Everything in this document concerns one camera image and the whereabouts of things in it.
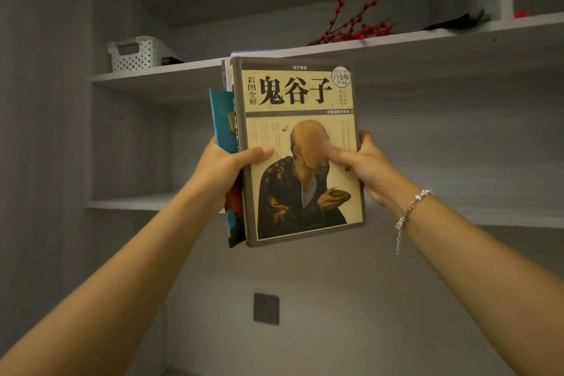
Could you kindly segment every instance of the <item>forearm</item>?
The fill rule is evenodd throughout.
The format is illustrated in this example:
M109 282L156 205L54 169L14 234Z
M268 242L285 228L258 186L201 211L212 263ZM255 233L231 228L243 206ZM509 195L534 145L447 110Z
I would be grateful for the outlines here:
M421 189L397 172L386 206L399 218ZM497 241L433 196L405 231L518 374L564 368L564 281Z
M208 221L185 187L0 361L8 375L123 374Z

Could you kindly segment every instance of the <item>black robe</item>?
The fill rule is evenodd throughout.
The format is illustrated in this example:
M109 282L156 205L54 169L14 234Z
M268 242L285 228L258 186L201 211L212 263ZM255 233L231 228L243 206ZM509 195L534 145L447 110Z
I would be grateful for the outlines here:
M339 209L321 211L319 197L327 191L329 166L315 175L311 201L303 208L302 182L294 173L294 158L280 159L261 178L258 196L258 239L346 224Z

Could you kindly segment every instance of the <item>electrical outlet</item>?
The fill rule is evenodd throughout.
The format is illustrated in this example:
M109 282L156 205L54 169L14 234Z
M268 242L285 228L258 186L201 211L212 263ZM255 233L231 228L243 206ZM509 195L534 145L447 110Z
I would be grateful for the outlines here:
M258 323L280 325L280 298L270 294L255 293L254 320Z

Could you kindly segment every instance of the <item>bracelet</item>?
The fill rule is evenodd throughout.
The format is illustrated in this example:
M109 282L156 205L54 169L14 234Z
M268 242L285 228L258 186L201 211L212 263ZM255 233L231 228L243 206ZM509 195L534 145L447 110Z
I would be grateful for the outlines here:
M419 195L415 195L415 201L409 204L409 207L407 207L407 209L404 211L403 216L401 216L400 219L398 220L398 223L395 224L395 229L398 231L398 244L396 245L395 248L396 256L399 256L399 243L402 241L403 225L407 221L407 217L409 216L409 213L413 211L413 209L417 205L417 202L425 198L427 195L431 195L431 194L433 194L433 191L423 189Z

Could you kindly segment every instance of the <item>hand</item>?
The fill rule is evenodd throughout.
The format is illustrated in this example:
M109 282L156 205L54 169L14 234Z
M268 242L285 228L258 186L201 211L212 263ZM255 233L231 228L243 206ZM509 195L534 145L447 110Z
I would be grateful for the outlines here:
M273 147L263 146L230 154L216 145L215 138L212 138L184 189L197 193L210 210L217 213L225 206L225 195L239 171L246 165L267 160L273 153Z
M328 141L324 144L327 158L350 166L360 180L371 199L380 205L400 214L405 209L406 197L412 198L419 189L407 177L399 172L373 143L370 134L360 131L360 151L347 152Z
M345 202L343 198L335 198L334 196L331 196L331 192L333 192L334 190L335 190L334 187L331 189L327 189L325 193L318 198L317 203L319 205L319 208L321 208L321 211L336 209L343 202Z

